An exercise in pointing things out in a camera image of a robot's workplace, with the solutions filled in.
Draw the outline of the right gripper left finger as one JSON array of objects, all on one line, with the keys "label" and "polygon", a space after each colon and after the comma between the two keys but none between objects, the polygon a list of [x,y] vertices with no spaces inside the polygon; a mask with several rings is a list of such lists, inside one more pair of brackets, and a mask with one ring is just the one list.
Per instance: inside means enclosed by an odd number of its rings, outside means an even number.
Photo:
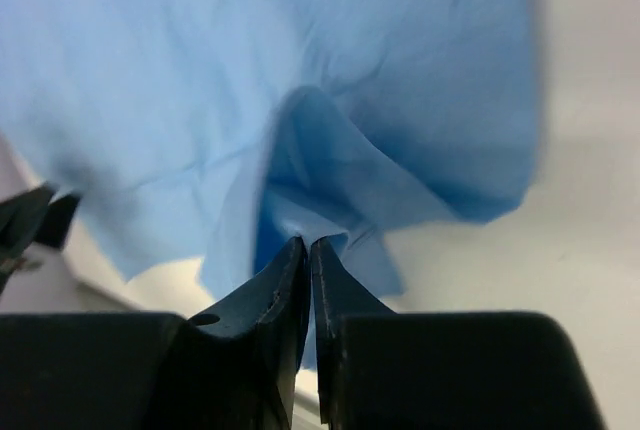
[{"label": "right gripper left finger", "polygon": [[287,429],[306,338],[306,251],[290,239],[251,280],[173,313],[1,319],[5,429]]}]

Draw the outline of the light blue long sleeve shirt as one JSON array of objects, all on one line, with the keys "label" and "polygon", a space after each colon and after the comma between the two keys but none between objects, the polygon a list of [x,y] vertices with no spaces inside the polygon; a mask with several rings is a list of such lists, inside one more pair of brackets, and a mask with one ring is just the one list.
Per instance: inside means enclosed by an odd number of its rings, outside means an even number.
[{"label": "light blue long sleeve shirt", "polygon": [[1,0],[1,133],[131,304],[194,314],[293,236],[395,296],[387,233],[521,203],[534,54],[529,0]]}]

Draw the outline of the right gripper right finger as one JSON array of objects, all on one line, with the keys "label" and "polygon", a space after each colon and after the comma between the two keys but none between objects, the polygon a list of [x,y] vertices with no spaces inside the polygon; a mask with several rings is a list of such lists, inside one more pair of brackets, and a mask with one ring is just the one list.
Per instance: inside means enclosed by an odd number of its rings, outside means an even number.
[{"label": "right gripper right finger", "polygon": [[601,429],[571,340],[535,312],[397,313],[310,250],[320,417],[332,429]]}]

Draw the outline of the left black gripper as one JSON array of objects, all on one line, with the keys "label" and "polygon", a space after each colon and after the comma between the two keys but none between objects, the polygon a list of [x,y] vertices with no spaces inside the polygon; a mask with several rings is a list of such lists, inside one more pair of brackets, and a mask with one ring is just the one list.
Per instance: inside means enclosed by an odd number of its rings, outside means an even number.
[{"label": "left black gripper", "polygon": [[80,196],[56,198],[56,193],[44,184],[1,202],[1,293],[15,273],[42,266],[27,255],[33,245],[58,252],[64,248]]}]

